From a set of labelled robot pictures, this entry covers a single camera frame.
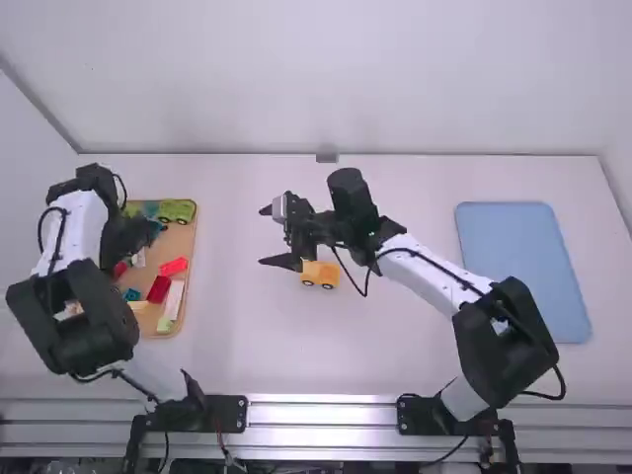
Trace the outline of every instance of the yellow toy car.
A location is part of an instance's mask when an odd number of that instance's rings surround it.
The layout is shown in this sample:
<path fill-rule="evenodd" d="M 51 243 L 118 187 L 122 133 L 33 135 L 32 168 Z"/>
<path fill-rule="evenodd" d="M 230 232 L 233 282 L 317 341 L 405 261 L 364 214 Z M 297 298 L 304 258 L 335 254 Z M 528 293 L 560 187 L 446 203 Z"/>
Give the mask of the yellow toy car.
<path fill-rule="evenodd" d="M 328 262 L 303 260 L 300 280 L 306 286 L 320 284 L 325 289 L 334 289 L 340 284 L 340 267 Z"/>

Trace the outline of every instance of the red block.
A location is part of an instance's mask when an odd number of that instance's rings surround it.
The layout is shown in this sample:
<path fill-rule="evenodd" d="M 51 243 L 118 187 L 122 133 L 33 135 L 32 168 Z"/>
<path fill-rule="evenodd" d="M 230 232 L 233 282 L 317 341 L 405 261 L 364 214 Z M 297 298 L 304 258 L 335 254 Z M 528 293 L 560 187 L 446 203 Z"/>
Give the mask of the red block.
<path fill-rule="evenodd" d="M 160 304 L 164 301 L 169 287 L 171 286 L 171 279 L 167 276 L 157 276 L 154 279 L 154 284 L 151 285 L 149 293 L 147 293 L 147 301 L 150 303 Z"/>
<path fill-rule="evenodd" d="M 178 274 L 179 272 L 183 272 L 189 266 L 189 261 L 184 257 L 179 257 L 176 260 L 172 260 L 171 262 L 167 262 L 164 265 L 160 266 L 160 275 L 163 277 L 170 277 L 172 275 Z"/>
<path fill-rule="evenodd" d="M 123 261 L 118 262 L 115 265 L 115 274 L 114 274 L 115 281 L 119 279 L 120 276 L 124 274 L 125 272 L 127 272 L 127 264 Z"/>

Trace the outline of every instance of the white wall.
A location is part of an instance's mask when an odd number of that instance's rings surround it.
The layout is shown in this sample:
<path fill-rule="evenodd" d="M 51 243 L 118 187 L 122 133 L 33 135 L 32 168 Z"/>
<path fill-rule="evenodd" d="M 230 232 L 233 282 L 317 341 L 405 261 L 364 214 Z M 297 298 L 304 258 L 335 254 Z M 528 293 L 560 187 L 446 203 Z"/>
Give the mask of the white wall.
<path fill-rule="evenodd" d="M 630 221 L 631 21 L 626 0 L 0 0 L 0 55 L 84 150 L 602 153 Z"/>

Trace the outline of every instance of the toy car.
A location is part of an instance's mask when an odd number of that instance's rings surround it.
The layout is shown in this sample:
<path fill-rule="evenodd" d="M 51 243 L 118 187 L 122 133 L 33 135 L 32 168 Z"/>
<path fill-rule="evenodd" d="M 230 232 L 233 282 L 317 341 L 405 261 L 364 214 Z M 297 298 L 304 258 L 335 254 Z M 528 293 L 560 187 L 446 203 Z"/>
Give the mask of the toy car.
<path fill-rule="evenodd" d="M 142 214 L 140 202 L 128 202 L 122 214 L 127 217 L 133 217 L 136 214 Z"/>
<path fill-rule="evenodd" d="M 327 262 L 303 260 L 300 280 L 306 286 L 320 284 L 325 289 L 334 289 L 340 284 L 340 267 Z"/>
<path fill-rule="evenodd" d="M 176 221 L 187 225 L 196 215 L 196 203 L 190 199 L 165 199 L 160 201 L 156 218 L 165 224 Z"/>

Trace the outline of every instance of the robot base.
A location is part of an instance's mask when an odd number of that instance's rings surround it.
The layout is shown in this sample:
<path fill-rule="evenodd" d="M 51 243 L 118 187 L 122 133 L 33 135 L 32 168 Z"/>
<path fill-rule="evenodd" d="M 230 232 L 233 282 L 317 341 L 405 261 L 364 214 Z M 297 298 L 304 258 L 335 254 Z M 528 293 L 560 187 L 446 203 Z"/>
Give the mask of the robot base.
<path fill-rule="evenodd" d="M 499 419 L 491 408 L 468 422 L 456 421 L 438 397 L 404 394 L 397 399 L 397 429 L 404 436 L 493 436 Z"/>

